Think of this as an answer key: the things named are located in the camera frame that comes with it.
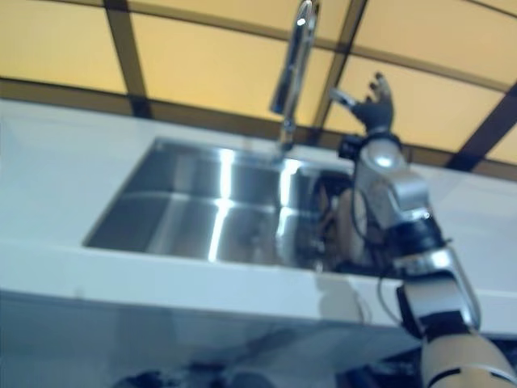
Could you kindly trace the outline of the dark robot right hand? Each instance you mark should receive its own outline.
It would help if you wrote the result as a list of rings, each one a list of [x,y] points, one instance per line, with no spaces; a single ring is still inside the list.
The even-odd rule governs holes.
[[[331,88],[330,100],[345,107],[365,127],[367,133],[390,133],[394,106],[393,95],[385,76],[377,72],[369,83],[373,96],[367,96],[363,101],[352,97],[338,88]]]

